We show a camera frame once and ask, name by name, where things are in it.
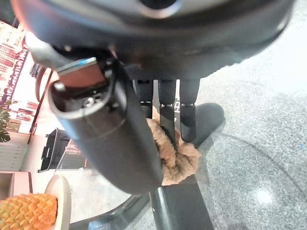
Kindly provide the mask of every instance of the teddy fabric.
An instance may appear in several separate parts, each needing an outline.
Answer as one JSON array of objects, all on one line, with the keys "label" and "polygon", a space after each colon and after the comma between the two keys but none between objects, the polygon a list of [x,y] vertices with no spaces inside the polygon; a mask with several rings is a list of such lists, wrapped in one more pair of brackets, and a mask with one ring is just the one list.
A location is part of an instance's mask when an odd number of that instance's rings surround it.
[{"label": "teddy fabric", "polygon": [[160,153],[164,172],[162,185],[178,184],[193,175],[197,171],[201,156],[194,145],[184,142],[181,139],[180,131],[175,129],[177,144],[177,150],[175,150],[170,139],[160,127],[160,115],[156,108],[153,108],[153,118],[148,118],[147,123]]}]

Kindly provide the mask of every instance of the pineapple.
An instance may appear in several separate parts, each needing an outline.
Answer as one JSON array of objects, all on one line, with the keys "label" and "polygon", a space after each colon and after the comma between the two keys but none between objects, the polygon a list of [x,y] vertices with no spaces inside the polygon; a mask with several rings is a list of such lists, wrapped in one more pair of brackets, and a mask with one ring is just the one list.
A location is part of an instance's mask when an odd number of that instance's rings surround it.
[{"label": "pineapple", "polygon": [[1,230],[48,230],[56,221],[57,199],[48,194],[19,195],[0,201]]}]

